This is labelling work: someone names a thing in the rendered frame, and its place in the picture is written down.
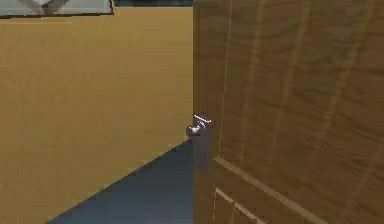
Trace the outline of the brown wooden room door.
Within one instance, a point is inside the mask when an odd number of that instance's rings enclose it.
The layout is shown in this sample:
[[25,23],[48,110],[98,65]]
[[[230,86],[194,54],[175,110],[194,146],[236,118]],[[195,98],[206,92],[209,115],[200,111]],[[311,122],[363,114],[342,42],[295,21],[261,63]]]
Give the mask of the brown wooden room door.
[[193,0],[193,224],[384,224],[384,0]]

